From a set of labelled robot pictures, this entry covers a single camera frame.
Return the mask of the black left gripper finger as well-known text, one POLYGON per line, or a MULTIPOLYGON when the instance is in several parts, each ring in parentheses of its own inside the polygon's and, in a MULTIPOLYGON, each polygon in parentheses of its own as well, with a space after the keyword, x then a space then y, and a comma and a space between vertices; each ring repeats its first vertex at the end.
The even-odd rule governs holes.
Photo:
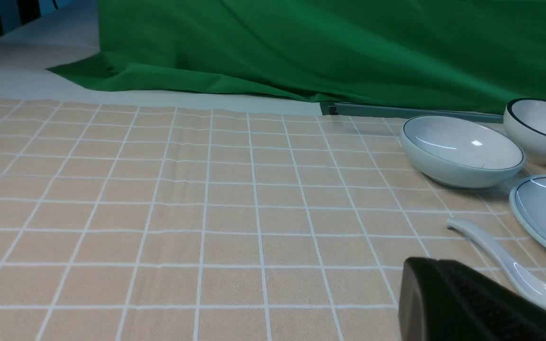
POLYGON ((546 310, 455 260, 404 261, 398 323, 403 341, 546 341, 546 310))

